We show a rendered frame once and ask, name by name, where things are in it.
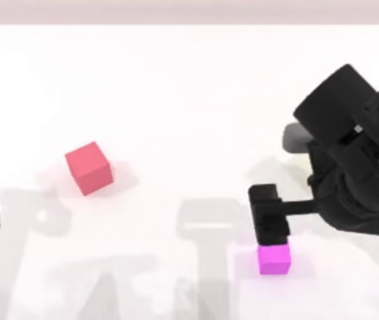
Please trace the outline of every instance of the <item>cube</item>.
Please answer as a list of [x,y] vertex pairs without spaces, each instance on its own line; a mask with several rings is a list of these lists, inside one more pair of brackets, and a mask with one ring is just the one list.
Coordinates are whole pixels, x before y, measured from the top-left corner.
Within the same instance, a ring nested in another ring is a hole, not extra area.
[[261,275],[287,275],[291,262],[288,244],[258,246],[258,265]]
[[111,166],[96,142],[67,153],[65,158],[84,196],[113,183]]

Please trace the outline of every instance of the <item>white background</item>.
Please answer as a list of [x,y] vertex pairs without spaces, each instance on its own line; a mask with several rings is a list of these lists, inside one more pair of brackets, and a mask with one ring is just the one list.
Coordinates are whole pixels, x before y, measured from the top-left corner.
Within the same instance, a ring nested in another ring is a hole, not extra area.
[[379,89],[379,27],[0,27],[0,320],[379,319],[379,238],[295,217],[260,277],[246,195],[310,197],[282,131],[345,63]]

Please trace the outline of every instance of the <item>black object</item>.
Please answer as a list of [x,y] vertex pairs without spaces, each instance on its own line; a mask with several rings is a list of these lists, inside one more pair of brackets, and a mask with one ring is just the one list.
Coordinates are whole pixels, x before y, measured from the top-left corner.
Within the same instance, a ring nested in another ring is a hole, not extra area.
[[313,200],[283,202],[275,185],[252,186],[249,198],[258,243],[285,244],[290,234],[286,216],[307,213],[319,213],[337,230],[379,235],[379,92],[345,65],[317,87],[294,116],[307,135],[298,138],[304,146],[291,152],[310,157]]

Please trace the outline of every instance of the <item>cube's top face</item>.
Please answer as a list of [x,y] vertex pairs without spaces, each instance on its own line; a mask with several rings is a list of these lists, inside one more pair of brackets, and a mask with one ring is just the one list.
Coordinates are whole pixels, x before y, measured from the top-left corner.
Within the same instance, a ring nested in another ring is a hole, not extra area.
[[67,153],[65,158],[76,177],[82,177],[108,165],[108,160],[96,142]]

